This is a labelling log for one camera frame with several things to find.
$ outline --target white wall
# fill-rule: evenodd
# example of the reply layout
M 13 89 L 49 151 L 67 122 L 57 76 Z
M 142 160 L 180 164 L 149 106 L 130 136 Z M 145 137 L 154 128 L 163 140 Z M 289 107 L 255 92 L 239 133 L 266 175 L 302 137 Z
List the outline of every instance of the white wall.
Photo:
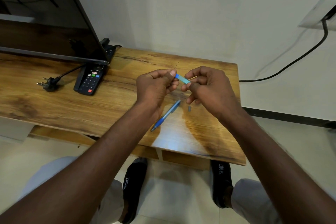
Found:
M 318 0 L 80 1 L 100 39 L 238 63 L 241 79 L 279 71 L 323 36 L 321 30 L 297 28 Z M 242 105 L 336 120 L 335 50 L 331 32 L 321 47 L 280 76 L 241 83 Z

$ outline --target needle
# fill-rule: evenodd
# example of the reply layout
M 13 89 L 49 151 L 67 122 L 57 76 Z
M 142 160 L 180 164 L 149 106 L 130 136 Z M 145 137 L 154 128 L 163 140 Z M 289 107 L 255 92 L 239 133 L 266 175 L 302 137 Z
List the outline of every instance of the needle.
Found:
M 177 67 L 177 65 L 179 64 L 180 62 L 178 62 L 177 64 L 176 64 L 176 66 L 174 67 L 174 69 Z

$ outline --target sock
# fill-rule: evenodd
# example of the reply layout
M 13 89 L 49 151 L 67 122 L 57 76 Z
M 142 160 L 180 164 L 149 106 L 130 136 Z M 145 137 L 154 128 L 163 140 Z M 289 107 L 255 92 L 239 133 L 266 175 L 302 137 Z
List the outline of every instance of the sock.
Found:
M 226 208 L 224 192 L 232 186 L 231 168 L 227 162 L 211 160 L 212 171 L 212 200 L 219 208 Z
M 147 171 L 147 159 L 137 158 L 128 167 L 124 183 L 124 201 L 128 202 L 128 211 L 122 221 L 123 224 L 131 223 L 137 215 L 140 191 Z

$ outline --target white switch plate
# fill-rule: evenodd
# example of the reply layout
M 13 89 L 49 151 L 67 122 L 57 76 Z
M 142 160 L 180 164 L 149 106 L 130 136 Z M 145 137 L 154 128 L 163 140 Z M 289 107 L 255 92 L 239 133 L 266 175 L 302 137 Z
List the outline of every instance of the white switch plate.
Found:
M 323 29 L 321 20 L 323 17 L 334 8 L 336 0 L 319 0 L 313 9 L 300 22 L 299 27 Z M 336 16 L 327 20 L 329 30 L 336 30 Z

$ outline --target tv screen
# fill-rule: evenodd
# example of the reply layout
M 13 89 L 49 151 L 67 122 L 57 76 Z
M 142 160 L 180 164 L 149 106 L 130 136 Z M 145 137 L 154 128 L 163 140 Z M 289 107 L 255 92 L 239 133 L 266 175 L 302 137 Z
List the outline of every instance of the tv screen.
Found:
M 109 63 L 78 0 L 0 0 L 0 51 Z

